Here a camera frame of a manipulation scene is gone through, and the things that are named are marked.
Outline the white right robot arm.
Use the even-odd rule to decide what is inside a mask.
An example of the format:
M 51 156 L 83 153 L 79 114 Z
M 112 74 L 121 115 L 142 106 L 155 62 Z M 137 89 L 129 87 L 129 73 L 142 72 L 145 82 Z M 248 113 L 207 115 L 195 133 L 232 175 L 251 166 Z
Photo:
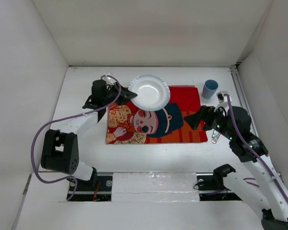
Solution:
M 251 117 L 237 106 L 223 111 L 203 105 L 184 120 L 192 129 L 204 122 L 204 130 L 214 129 L 227 138 L 230 149 L 253 178 L 248 182 L 231 165 L 224 164 L 211 175 L 198 176 L 196 186 L 206 196 L 230 190 L 252 209 L 263 229 L 288 230 L 288 190 L 275 171 L 267 148 L 250 132 Z

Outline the white blue-rimmed plate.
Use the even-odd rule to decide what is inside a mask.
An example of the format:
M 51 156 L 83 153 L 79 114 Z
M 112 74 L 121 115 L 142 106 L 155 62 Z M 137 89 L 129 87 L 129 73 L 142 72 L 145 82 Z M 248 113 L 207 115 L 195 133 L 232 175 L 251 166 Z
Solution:
M 131 80 L 128 90 L 137 94 L 131 99 L 139 109 L 158 111 L 170 101 L 170 89 L 165 81 L 153 74 L 144 74 Z

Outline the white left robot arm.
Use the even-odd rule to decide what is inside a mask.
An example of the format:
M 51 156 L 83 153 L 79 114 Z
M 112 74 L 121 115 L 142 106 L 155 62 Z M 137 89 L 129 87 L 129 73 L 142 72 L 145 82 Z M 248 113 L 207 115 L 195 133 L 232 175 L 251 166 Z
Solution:
M 83 112 L 72 116 L 70 122 L 60 129 L 49 129 L 45 133 L 41 167 L 72 176 L 70 181 L 79 180 L 87 190 L 94 189 L 97 186 L 97 171 L 80 161 L 78 137 L 101 120 L 107 107 L 113 103 L 124 105 L 136 96 L 118 83 L 93 81 L 91 95 L 82 106 Z

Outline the silver table knife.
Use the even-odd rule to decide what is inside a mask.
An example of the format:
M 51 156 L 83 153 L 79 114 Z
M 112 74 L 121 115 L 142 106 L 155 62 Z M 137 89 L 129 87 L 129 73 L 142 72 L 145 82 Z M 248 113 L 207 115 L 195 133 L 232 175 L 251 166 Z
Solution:
M 212 143 L 216 144 L 220 136 L 221 134 L 217 132 L 216 130 L 214 130 L 212 133 Z

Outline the red patterned cloth placemat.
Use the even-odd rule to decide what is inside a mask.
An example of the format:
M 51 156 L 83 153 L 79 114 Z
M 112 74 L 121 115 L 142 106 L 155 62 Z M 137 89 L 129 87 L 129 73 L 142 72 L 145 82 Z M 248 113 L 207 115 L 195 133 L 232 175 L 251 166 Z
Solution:
M 201 107 L 194 86 L 170 86 L 169 103 L 158 111 L 145 111 L 132 102 L 114 103 L 108 112 L 107 144 L 159 144 L 207 142 L 204 123 L 196 129 L 184 120 Z

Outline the blue cup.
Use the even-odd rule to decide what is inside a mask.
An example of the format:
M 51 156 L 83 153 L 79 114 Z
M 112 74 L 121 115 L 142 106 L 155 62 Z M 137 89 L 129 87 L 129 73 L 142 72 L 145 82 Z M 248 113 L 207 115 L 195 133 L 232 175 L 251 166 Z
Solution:
M 215 80 L 207 80 L 203 86 L 202 97 L 205 99 L 210 99 L 217 89 L 218 83 Z

